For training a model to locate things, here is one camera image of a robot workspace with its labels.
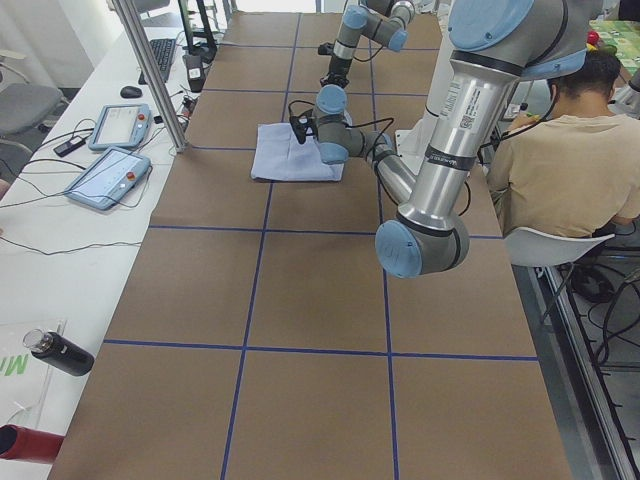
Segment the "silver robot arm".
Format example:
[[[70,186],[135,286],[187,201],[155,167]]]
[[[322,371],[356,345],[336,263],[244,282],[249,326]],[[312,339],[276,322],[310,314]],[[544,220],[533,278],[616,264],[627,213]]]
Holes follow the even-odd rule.
[[[349,70],[361,37],[391,51],[401,51],[408,39],[408,25],[415,15],[413,1],[359,1],[346,6],[335,41],[318,47],[319,54],[330,56],[328,72],[320,84],[341,88],[348,85]]]
[[[418,171],[410,170],[377,132],[347,122],[348,73],[362,38],[392,50],[406,43],[415,15],[410,1],[361,1],[348,6],[314,106],[294,116],[296,139],[313,139],[328,165],[365,159],[397,205],[377,230],[381,266],[399,278],[443,272],[469,249],[454,206],[481,144],[522,80],[566,75],[584,62],[595,1],[456,1],[448,22],[452,79]]]

